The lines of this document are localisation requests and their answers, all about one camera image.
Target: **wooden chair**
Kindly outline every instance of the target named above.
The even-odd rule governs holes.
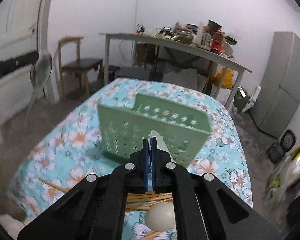
[[[60,72],[60,83],[62,89],[62,97],[65,97],[65,85],[63,81],[63,73],[73,73],[78,76],[79,86],[82,88],[82,80],[81,75],[83,74],[84,85],[86,88],[87,97],[89,97],[89,81],[88,81],[88,71],[94,68],[98,70],[98,66],[100,65],[100,69],[102,69],[102,58],[80,58],[80,43],[83,39],[83,36],[66,36],[58,41],[58,58],[59,58],[59,72]],[[69,42],[76,42],[77,44],[77,58],[74,61],[67,63],[66,65],[62,65],[61,63],[61,47]]]

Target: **gray table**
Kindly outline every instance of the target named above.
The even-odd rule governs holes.
[[[137,43],[137,42],[150,43],[150,44],[154,44],[157,46],[162,46],[162,47],[176,49],[176,50],[184,51],[186,53],[190,53],[190,54],[194,55],[196,59],[197,59],[197,57],[201,57],[201,58],[206,58],[210,61],[216,62],[218,64],[221,64],[222,66],[225,67],[225,71],[223,72],[221,82],[217,88],[217,91],[214,94],[214,98],[217,98],[217,95],[220,91],[220,88],[222,86],[222,83],[224,81],[225,74],[226,74],[228,68],[233,69],[234,71],[237,71],[238,72],[237,79],[234,82],[233,88],[232,88],[230,95],[227,99],[227,102],[225,104],[225,108],[227,108],[227,109],[230,106],[230,104],[234,98],[234,95],[238,90],[238,86],[240,85],[243,73],[245,71],[252,73],[251,70],[245,68],[244,66],[242,66],[238,63],[235,63],[232,60],[224,58],[218,54],[215,54],[211,51],[208,51],[205,49],[200,49],[200,48],[197,48],[197,47],[194,47],[191,45],[182,44],[182,43],[176,42],[176,41],[171,41],[171,40],[167,40],[167,39],[158,39],[158,38],[154,38],[151,36],[136,35],[133,33],[99,33],[99,35],[106,36],[106,49],[105,49],[105,59],[104,59],[105,85],[107,85],[109,83],[109,52],[110,52],[110,40],[111,39],[134,41],[135,43]],[[208,72],[209,72],[209,77],[208,77],[208,79],[209,79],[211,76],[211,73],[212,73],[212,67],[208,70]]]

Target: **egg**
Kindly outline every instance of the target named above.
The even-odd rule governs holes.
[[[146,225],[153,231],[170,230],[176,225],[173,203],[158,203],[146,212]]]

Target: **yellow bag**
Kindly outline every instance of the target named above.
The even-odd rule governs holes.
[[[217,73],[213,78],[212,78],[212,81],[213,83],[218,87],[219,84],[220,84],[220,81],[221,81],[221,77],[222,77],[222,74],[223,72],[225,71],[225,67],[222,68],[222,70]],[[225,76],[225,80],[223,81],[223,84],[222,86],[224,88],[228,88],[228,89],[232,89],[232,77],[233,77],[233,70],[228,68],[227,70],[227,73],[226,73],[226,76]]]

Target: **white door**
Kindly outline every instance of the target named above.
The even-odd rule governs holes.
[[[3,0],[0,4],[0,61],[37,50],[41,0]],[[25,66],[0,79],[0,125],[24,109],[33,88]]]

